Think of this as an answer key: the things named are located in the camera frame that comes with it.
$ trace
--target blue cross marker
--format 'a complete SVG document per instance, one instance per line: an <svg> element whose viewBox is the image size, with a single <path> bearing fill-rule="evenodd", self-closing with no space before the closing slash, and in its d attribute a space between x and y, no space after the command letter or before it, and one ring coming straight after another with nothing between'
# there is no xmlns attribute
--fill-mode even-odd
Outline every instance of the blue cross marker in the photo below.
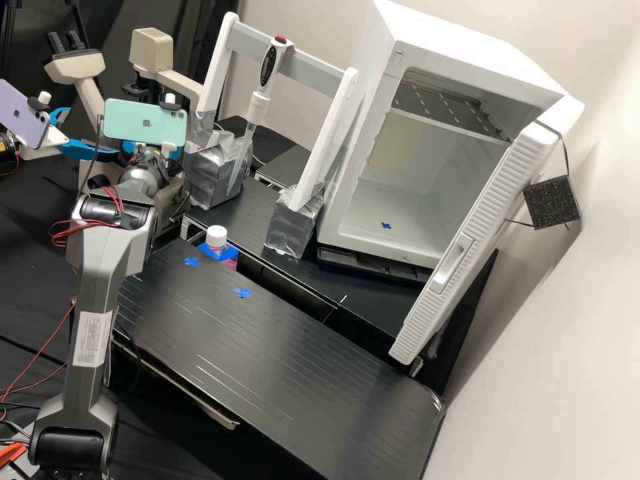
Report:
<svg viewBox="0 0 640 480"><path fill-rule="evenodd" d="M248 298L251 296L251 290L247 289L233 289L233 292L238 295L238 298Z"/></svg>
<svg viewBox="0 0 640 480"><path fill-rule="evenodd" d="M196 257L185 257L185 265L188 267L199 267L200 260Z"/></svg>

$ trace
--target plastic bottle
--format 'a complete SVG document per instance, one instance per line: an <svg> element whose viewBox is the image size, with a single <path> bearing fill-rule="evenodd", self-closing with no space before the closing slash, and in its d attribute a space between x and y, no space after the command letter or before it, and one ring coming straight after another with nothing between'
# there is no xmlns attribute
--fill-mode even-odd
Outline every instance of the plastic bottle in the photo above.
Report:
<svg viewBox="0 0 640 480"><path fill-rule="evenodd" d="M236 270L238 265L238 250L227 243L227 229L221 225L212 225L207 229L206 241L198 247L211 258Z"/></svg>

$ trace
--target open fridge door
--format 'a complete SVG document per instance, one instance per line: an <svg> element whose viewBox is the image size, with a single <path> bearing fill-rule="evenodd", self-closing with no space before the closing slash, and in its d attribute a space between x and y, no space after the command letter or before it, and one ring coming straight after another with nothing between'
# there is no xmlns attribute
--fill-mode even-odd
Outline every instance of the open fridge door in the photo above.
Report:
<svg viewBox="0 0 640 480"><path fill-rule="evenodd" d="M410 364L442 327L493 252L520 192L584 110L566 95L526 126L498 162L465 220L405 318L390 356Z"/></svg>

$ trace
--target black foam pad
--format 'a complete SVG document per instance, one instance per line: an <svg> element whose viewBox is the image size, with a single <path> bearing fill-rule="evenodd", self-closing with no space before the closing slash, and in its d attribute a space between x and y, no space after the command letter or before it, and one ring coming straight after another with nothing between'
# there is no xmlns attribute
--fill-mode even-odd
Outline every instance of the black foam pad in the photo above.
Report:
<svg viewBox="0 0 640 480"><path fill-rule="evenodd" d="M522 193L536 230L580 218L580 209L568 175L534 183Z"/></svg>

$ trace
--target white mini fridge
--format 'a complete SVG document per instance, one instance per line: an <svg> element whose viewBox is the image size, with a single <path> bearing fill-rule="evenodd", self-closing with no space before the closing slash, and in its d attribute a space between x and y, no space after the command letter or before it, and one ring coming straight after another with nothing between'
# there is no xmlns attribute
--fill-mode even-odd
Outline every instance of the white mini fridge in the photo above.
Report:
<svg viewBox="0 0 640 480"><path fill-rule="evenodd" d="M361 100L326 159L317 236L434 269L389 352L408 364L584 106L510 44L388 0L369 2L350 65Z"/></svg>

